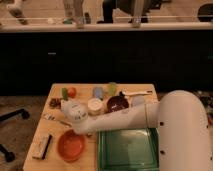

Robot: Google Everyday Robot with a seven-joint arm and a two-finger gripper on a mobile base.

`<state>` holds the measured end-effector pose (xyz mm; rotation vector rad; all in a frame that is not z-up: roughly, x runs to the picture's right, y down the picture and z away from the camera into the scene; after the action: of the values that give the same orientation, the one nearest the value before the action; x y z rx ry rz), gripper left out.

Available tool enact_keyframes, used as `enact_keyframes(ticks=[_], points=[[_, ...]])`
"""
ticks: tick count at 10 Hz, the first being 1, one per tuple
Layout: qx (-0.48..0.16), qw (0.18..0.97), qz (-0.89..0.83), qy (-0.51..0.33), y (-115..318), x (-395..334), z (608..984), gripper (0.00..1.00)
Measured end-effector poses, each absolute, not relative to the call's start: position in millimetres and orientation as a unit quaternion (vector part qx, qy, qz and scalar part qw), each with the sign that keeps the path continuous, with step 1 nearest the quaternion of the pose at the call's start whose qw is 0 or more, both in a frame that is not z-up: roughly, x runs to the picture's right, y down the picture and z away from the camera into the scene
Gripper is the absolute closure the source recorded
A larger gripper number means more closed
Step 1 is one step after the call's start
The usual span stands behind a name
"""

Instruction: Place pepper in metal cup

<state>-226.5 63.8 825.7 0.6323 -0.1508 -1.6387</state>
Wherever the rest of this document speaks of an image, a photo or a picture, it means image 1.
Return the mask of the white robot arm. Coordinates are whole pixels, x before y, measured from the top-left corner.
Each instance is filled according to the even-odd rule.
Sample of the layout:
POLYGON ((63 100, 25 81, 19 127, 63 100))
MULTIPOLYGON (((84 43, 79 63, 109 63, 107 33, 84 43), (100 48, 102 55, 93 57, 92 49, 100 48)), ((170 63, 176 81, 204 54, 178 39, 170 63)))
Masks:
POLYGON ((213 150, 204 105, 194 94, 176 90, 155 103, 90 116, 75 100, 63 100, 61 111, 77 134, 156 128, 160 171, 213 171, 213 150))

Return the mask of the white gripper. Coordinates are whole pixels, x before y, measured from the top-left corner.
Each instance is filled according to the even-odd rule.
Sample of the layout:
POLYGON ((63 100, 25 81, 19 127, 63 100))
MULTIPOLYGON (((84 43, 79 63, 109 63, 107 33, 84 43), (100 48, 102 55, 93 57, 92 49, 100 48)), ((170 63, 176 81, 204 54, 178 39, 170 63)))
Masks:
POLYGON ((62 100, 61 111, 65 117, 74 124, 81 123, 88 118, 88 111, 85 105, 73 101, 73 100, 62 100))

